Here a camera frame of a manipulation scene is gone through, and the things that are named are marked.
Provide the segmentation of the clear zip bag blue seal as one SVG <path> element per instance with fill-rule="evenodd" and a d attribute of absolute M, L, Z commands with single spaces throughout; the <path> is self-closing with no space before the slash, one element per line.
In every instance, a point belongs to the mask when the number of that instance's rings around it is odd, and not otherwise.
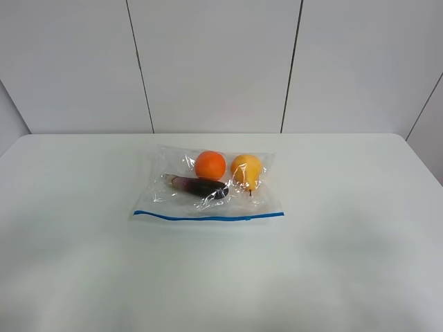
<path fill-rule="evenodd" d="M 226 161 L 226 171 L 218 181 L 229 188 L 223 199 L 202 199 L 170 187 L 163 174 L 198 178 L 195 174 L 197 156 L 208 150 L 158 146 L 150 159 L 150 175 L 147 187 L 134 206 L 133 216 L 150 216 L 164 221 L 250 221 L 253 219 L 283 216 L 282 206 L 276 195 L 266 186 L 266 176 L 274 160 L 269 152 L 246 153 L 257 156 L 262 162 L 260 184 L 252 196 L 235 181 L 230 165 L 233 152 L 218 152 Z"/>

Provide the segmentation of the orange fruit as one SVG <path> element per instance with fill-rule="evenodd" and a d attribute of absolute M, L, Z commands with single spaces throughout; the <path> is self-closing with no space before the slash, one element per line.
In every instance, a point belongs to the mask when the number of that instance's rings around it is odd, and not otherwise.
<path fill-rule="evenodd" d="M 195 174 L 199 178 L 218 181 L 226 171 L 225 158 L 216 151 L 203 151 L 195 161 Z"/>

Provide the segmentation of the yellow pear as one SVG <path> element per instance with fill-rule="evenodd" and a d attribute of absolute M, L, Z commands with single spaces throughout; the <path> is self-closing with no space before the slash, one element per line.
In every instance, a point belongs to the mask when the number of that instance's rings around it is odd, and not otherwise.
<path fill-rule="evenodd" d="M 260 184 L 261 160 L 250 154 L 239 155 L 232 161 L 230 171 L 235 181 L 252 196 Z"/>

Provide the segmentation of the purple eggplant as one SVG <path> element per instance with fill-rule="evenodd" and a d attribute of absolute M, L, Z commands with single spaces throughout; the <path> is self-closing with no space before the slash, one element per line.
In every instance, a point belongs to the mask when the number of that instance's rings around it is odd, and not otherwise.
<path fill-rule="evenodd" d="M 162 179 L 172 188 L 202 199 L 223 199 L 228 196 L 228 186 L 220 181 L 163 174 Z"/>

